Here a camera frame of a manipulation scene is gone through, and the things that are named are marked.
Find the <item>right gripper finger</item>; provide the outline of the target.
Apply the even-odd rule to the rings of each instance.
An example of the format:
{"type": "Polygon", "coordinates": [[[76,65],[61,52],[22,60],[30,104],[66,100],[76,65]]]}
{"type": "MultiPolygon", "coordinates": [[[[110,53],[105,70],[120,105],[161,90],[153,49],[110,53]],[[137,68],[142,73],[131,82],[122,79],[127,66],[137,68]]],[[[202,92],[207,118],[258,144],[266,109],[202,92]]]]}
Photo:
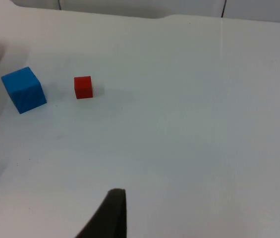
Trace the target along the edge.
{"type": "Polygon", "coordinates": [[[78,233],[78,238],[126,238],[126,191],[115,188],[108,191],[95,214],[78,233]]]}

